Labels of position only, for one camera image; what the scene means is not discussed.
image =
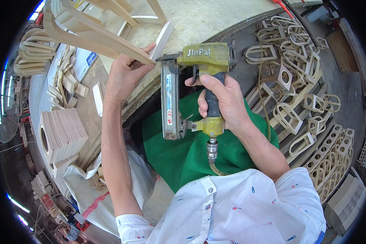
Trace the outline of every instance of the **nail gun trigger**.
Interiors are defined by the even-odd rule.
[[[196,64],[194,64],[192,66],[192,77],[193,77],[193,80],[192,80],[191,85],[194,85],[195,81],[197,81],[197,78],[199,78],[199,69]]]

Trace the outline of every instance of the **green apron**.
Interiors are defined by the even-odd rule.
[[[202,119],[198,112],[198,97],[201,91],[180,99],[180,112],[182,118],[192,121]],[[268,137],[266,121],[254,114],[244,100],[252,122]],[[161,110],[142,121],[142,138],[146,157],[156,172],[166,181],[176,193],[186,183],[200,179],[207,175],[216,175],[210,168],[206,153],[206,142],[209,136],[202,131],[186,131],[186,136],[179,140],[163,139]],[[239,139],[230,130],[225,130],[217,137],[219,143],[216,167],[225,173],[256,168],[247,150]],[[271,144],[279,148],[278,136],[271,128]]]

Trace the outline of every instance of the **yellow nail gun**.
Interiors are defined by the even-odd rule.
[[[177,140],[183,138],[186,129],[192,132],[202,130],[210,139],[206,143],[210,167],[218,175],[226,175],[215,165],[217,158],[217,136],[224,133],[225,121],[221,115],[218,99],[206,89],[208,103],[207,117],[199,121],[183,119],[179,112],[179,75],[187,66],[193,67],[194,83],[201,75],[210,75],[225,82],[225,73],[236,65],[234,40],[232,44],[211,42],[185,46],[178,54],[164,54],[156,61],[161,62],[161,114],[163,138]]]

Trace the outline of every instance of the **forearm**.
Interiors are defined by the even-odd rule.
[[[244,145],[257,168],[274,182],[290,169],[281,151],[267,140],[250,119],[233,133]]]
[[[132,174],[122,133],[121,106],[106,100],[102,119],[102,166],[115,216],[143,215],[132,192]]]

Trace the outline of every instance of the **black rubber grip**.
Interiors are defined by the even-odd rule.
[[[219,72],[219,73],[213,75],[213,77],[219,79],[222,84],[225,83],[225,73],[224,72]],[[206,99],[206,102],[208,103],[207,117],[211,117],[211,118],[212,117],[221,117],[218,99],[211,90],[206,89],[205,99]]]

